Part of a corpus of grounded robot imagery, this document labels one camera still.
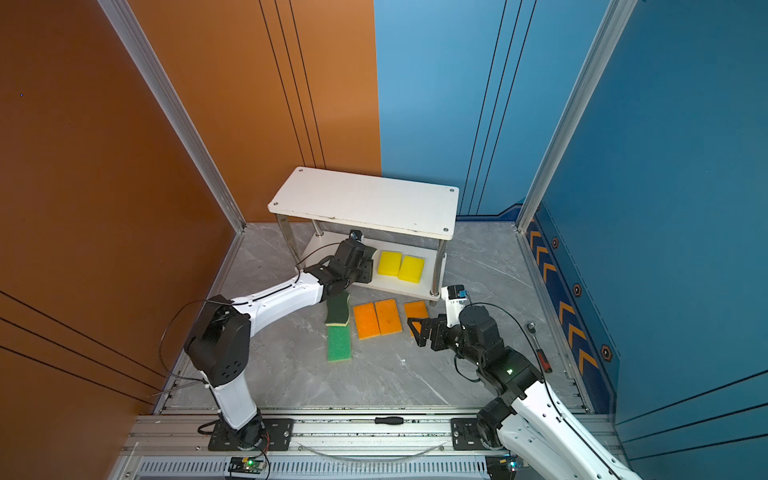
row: orange chevron arrow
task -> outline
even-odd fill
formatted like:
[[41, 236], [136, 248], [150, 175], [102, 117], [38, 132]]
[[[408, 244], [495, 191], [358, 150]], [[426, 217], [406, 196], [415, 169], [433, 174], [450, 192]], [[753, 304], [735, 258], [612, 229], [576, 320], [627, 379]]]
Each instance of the orange chevron arrow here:
[[567, 303], [560, 302], [560, 324], [563, 324], [563, 311], [568, 311], [576, 315], [576, 312], [574, 312], [574, 309], [572, 306], [568, 305]]
[[544, 283], [547, 283], [547, 270], [552, 270], [553, 272], [557, 272], [557, 269], [554, 268], [554, 265], [551, 263], [544, 262]]
[[589, 363], [594, 365], [596, 369], [599, 369], [598, 362], [594, 358], [592, 358], [592, 355], [589, 353], [586, 353], [584, 350], [579, 349], [578, 351], [578, 371], [580, 374], [584, 375], [584, 361], [587, 360]]
[[531, 232], [531, 250], [533, 250], [533, 237], [540, 237], [540, 232]]
[[574, 333], [585, 340], [587, 339], [587, 337], [584, 335], [584, 332], [576, 328], [573, 323], [568, 325], [568, 345], [570, 345], [571, 348], [574, 346]]
[[549, 250], [547, 250], [544, 247], [536, 247], [536, 265], [541, 265], [541, 253], [549, 253]]

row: dark blue wall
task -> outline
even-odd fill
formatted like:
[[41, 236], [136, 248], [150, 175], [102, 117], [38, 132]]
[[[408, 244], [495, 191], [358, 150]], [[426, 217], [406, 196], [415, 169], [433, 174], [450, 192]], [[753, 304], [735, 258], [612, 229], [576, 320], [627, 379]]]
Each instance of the dark blue wall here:
[[607, 4], [376, 0], [382, 174], [455, 185], [464, 215], [519, 202]]
[[664, 408], [768, 368], [766, 20], [765, 2], [638, 2], [545, 195], [646, 479], [765, 477], [766, 438], [655, 455], [768, 433], [768, 408], [634, 439], [768, 402], [762, 375]]

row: sponge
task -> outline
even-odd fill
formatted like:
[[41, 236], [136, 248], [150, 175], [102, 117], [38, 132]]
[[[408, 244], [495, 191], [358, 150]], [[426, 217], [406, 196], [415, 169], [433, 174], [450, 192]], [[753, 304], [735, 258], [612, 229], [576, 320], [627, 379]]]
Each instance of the sponge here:
[[419, 283], [422, 280], [422, 270], [424, 270], [423, 258], [409, 257], [406, 255], [406, 257], [402, 259], [400, 273], [397, 277], [406, 282]]
[[328, 316], [326, 326], [349, 325], [349, 292], [343, 291], [339, 295], [326, 300]]
[[[429, 318], [429, 314], [427, 313], [427, 305], [424, 303], [423, 300], [420, 300], [418, 302], [410, 302], [403, 305], [406, 308], [406, 319], [409, 318]], [[421, 333], [422, 326], [420, 323], [414, 323], [413, 328], [416, 329], [417, 332]]]
[[349, 325], [328, 327], [328, 361], [340, 362], [352, 358]]
[[381, 335], [379, 321], [376, 320], [376, 310], [373, 303], [358, 305], [352, 308], [355, 313], [355, 325], [357, 326], [357, 338], [364, 340]]
[[400, 315], [397, 313], [395, 299], [376, 302], [376, 316], [379, 317], [379, 329], [382, 335], [402, 332]]
[[397, 276], [400, 271], [401, 258], [402, 253], [382, 252], [382, 256], [379, 258], [379, 275]]

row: orange wall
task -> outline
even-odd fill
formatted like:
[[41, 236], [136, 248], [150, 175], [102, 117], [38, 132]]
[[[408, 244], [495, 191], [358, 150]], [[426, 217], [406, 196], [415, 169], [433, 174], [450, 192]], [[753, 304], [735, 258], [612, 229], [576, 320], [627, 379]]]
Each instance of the orange wall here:
[[381, 174], [372, 0], [130, 0], [247, 221], [298, 165]]
[[96, 1], [0, 3], [0, 58], [3, 477], [103, 478], [233, 231]]

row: robotic arm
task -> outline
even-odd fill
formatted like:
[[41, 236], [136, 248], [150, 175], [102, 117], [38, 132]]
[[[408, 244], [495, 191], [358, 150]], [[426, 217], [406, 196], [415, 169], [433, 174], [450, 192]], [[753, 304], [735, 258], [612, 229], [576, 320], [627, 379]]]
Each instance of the robotic arm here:
[[441, 294], [446, 315], [408, 319], [408, 325], [419, 346], [429, 339], [432, 350], [450, 349], [474, 363], [496, 395], [478, 413], [487, 446], [520, 455], [547, 480], [641, 480], [565, 408], [539, 369], [504, 345], [495, 320], [484, 306], [469, 304], [464, 286], [443, 287]]
[[351, 230], [334, 255], [300, 271], [296, 279], [232, 300], [218, 295], [200, 311], [184, 351], [214, 394], [232, 445], [253, 449], [265, 429], [243, 374], [250, 337], [295, 310], [341, 293], [351, 283], [369, 283], [376, 249], [361, 240], [362, 233]]

